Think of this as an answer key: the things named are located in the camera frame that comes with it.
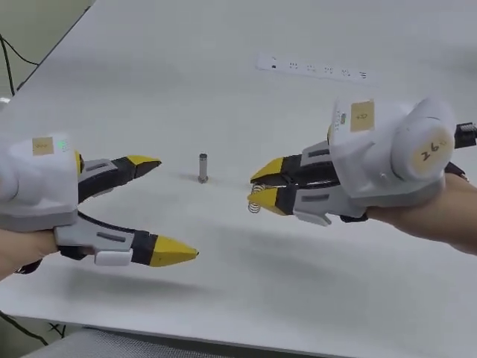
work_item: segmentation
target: metal peg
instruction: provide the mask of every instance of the metal peg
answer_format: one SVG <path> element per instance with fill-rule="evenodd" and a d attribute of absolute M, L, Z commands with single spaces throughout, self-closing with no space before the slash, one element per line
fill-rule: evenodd
<path fill-rule="evenodd" d="M 207 154 L 201 153 L 199 154 L 199 176 L 198 176 L 199 183 L 203 184 L 209 180 L 207 176 Z"/>

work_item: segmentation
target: yellow label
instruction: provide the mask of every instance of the yellow label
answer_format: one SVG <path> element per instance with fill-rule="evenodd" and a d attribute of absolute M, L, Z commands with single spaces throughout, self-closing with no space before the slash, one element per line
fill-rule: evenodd
<path fill-rule="evenodd" d="M 47 155 L 54 153 L 53 138 L 48 136 L 44 138 L 33 138 L 33 155 Z"/>
<path fill-rule="evenodd" d="M 447 160 L 453 146 L 452 138 L 446 130 L 436 130 L 432 137 L 412 154 L 412 167 L 420 175 L 430 172 L 440 161 Z"/>
<path fill-rule="evenodd" d="M 374 101 L 351 104 L 350 131 L 361 132 L 374 129 Z"/>

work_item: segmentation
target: metal spring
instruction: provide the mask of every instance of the metal spring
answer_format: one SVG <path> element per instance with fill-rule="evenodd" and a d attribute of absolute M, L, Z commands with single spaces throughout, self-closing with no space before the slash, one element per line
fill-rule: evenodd
<path fill-rule="evenodd" d="M 261 192 L 263 189 L 267 189 L 266 185 L 254 184 L 252 186 L 252 194 L 255 192 Z M 252 214 L 258 214 L 260 209 L 262 209 L 260 205 L 250 202 L 248 203 L 248 211 L 250 211 Z"/>

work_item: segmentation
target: human hand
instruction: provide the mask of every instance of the human hand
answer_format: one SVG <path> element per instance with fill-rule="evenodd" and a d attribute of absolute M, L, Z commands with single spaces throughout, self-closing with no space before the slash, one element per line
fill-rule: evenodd
<path fill-rule="evenodd" d="M 416 207 L 372 207 L 371 219 L 387 222 L 412 236 L 446 242 L 468 254 L 477 254 L 477 188 L 466 179 L 446 174 L 442 193 Z"/>
<path fill-rule="evenodd" d="M 51 230 L 33 233 L 0 230 L 0 280 L 56 251 Z"/>

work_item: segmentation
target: power outlet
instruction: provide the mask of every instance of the power outlet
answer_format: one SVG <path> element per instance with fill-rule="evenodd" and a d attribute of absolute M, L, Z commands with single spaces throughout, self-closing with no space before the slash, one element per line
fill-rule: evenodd
<path fill-rule="evenodd" d="M 308 76 L 334 81 L 346 81 L 355 84 L 376 86 L 375 73 L 360 69 L 351 69 L 343 66 L 330 66 L 322 63 L 307 63 L 290 60 L 269 54 L 260 54 L 256 68 L 261 70 L 288 73 L 290 75 Z"/>

